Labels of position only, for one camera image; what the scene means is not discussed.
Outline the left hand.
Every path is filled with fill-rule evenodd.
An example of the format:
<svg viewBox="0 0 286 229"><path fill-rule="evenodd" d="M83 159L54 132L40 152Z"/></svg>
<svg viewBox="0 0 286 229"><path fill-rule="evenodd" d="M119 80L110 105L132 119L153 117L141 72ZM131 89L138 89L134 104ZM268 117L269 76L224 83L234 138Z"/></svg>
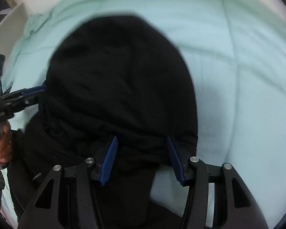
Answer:
<svg viewBox="0 0 286 229"><path fill-rule="evenodd" d="M6 166L12 159L12 131L8 121L3 124L0 138L0 167Z"/></svg>

